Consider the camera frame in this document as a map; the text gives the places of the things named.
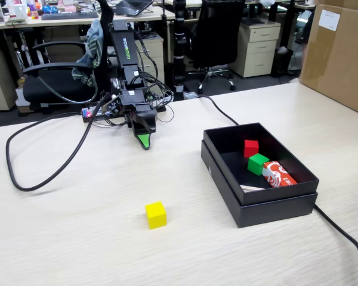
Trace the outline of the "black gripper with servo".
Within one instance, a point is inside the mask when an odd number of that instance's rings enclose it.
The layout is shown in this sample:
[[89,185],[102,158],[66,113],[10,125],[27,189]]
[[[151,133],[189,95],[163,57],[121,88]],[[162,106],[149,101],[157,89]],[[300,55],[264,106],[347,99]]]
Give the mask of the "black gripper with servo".
[[150,149],[151,133],[156,132],[157,111],[149,102],[123,105],[121,115],[131,114],[132,129],[144,150]]

